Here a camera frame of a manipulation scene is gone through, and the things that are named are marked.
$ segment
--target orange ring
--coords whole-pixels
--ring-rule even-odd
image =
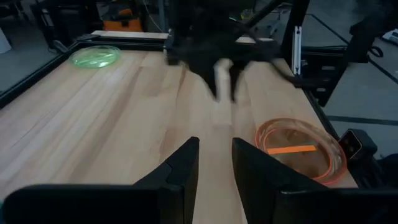
[[[261,133],[263,133],[263,132],[265,131],[265,128],[264,128],[264,127],[267,126],[267,125],[269,125],[270,123],[273,123],[273,122],[275,122],[275,121],[277,121],[277,120],[280,120],[280,119],[289,119],[289,120],[292,120],[292,121],[298,121],[298,122],[301,122],[301,123],[303,123],[303,124],[306,124],[307,126],[311,126],[311,127],[315,128],[315,129],[318,129],[318,128],[314,127],[314,126],[313,126],[312,124],[310,124],[310,123],[307,123],[307,122],[305,122],[305,121],[300,121],[300,120],[297,120],[297,119],[292,119],[292,118],[276,118],[276,119],[272,119],[272,120],[269,120],[269,121],[263,123],[262,125],[260,125],[259,129],[256,131],[256,134],[255,134],[255,136],[254,136],[254,142],[255,142],[256,147],[257,147],[258,149],[260,149],[260,147],[259,147],[259,145],[260,145],[260,143],[259,143],[259,141],[260,141],[259,138],[260,138],[260,136],[261,136]],[[299,130],[299,129],[296,129],[296,128],[277,128],[277,129],[291,129],[291,130],[298,131],[298,132],[300,132],[300,133],[307,134],[307,135],[309,135],[313,140],[315,140],[317,143],[319,143],[320,145],[322,145],[324,148],[327,148],[327,147],[325,147],[325,144],[322,144],[322,143],[317,139],[316,136],[314,136],[314,135],[312,135],[312,134],[310,134],[310,133],[303,132],[303,131],[301,131],[301,130]],[[267,139],[267,137],[268,137],[268,135],[269,135],[270,133],[276,131],[277,129],[273,129],[273,130],[269,131],[269,132],[264,136],[263,141],[262,141],[262,148],[263,148],[263,151],[264,151],[265,153],[267,153],[266,150],[265,150],[265,148],[266,148],[266,146],[265,146],[265,144],[266,144],[266,139]],[[342,158],[342,164],[343,164],[343,166],[345,167],[345,169],[342,169],[342,170],[340,171],[340,173],[337,173],[335,179],[333,179],[333,180],[331,180],[331,181],[328,181],[328,182],[322,182],[323,184],[332,184],[332,183],[336,182],[337,180],[340,179],[340,177],[341,177],[341,176],[346,172],[346,170],[347,170],[347,168],[346,168],[346,157],[344,156],[344,152],[343,152],[342,148],[340,147],[340,145],[338,144],[338,142],[337,142],[334,138],[330,138],[330,139],[331,139],[334,143],[336,143],[335,145],[338,147],[338,149],[340,150],[340,152],[342,152],[342,154],[341,154],[341,155],[342,155],[342,156],[341,156],[341,158]],[[323,177],[326,177],[326,176],[330,173],[330,171],[331,171],[331,167],[332,167],[332,160],[331,160],[331,157],[332,157],[332,155],[331,155],[327,150],[326,150],[326,153],[328,154],[328,157],[329,157],[329,168],[328,168],[328,170],[327,170],[324,174],[322,174],[322,175],[320,175],[320,176],[318,176],[318,177],[312,178],[313,180],[319,180],[319,179],[321,179],[321,178],[323,178]]]

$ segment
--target black metal frame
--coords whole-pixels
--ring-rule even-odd
[[[53,69],[57,68],[64,61],[68,60],[72,53],[84,47],[91,47],[96,45],[112,45],[121,50],[144,50],[144,51],[163,51],[165,44],[165,39],[151,39],[151,38],[126,38],[126,37],[96,37],[92,40],[82,40],[72,44],[68,51],[64,54],[51,60],[49,63],[37,69],[35,72],[28,75],[25,79],[16,83],[10,89],[2,92],[0,94],[0,108],[5,107],[12,100],[17,98],[19,95],[23,94],[31,86],[35,85],[39,80],[48,75]],[[319,107],[316,99],[313,95],[307,91],[303,90],[307,96],[312,108],[316,112],[322,125],[325,127],[326,131],[330,133],[334,138],[338,139],[336,131],[333,126],[328,121],[326,115],[323,113],[322,109]]]
[[[79,12],[81,21],[84,23],[84,30],[87,33],[102,29],[102,21],[94,0],[79,0],[74,2],[63,0],[46,0],[30,5],[39,29],[42,31],[45,41],[51,49],[52,41],[57,39],[63,45],[69,46],[73,43],[72,37],[62,21],[62,10],[74,10]],[[51,20],[52,26],[47,24],[46,15]]]

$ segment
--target orange stick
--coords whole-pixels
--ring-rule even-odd
[[[292,153],[292,152],[310,152],[316,151],[315,146],[290,146],[290,147],[280,147],[268,149],[268,154],[282,154],[282,153]]]

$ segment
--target wooden tabletop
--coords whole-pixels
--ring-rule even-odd
[[[303,91],[268,63],[248,66],[231,103],[227,64],[215,67],[215,101],[198,75],[166,65],[161,52],[122,50],[101,69],[64,62],[0,111],[0,198],[36,183],[133,184],[197,136],[194,223],[245,223],[232,137],[253,143],[256,128],[278,117],[323,127]],[[355,186],[349,173],[335,185]]]

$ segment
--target wooden table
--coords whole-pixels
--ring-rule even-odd
[[[256,128],[278,117],[323,127],[303,91],[268,63],[246,69],[231,104],[227,63],[215,68],[215,101],[198,75],[166,65],[161,52],[123,50],[98,70],[64,62],[0,111],[0,198],[36,183],[133,184],[197,136],[194,223],[245,223],[232,137],[253,143]],[[335,185],[355,186],[349,173]]]

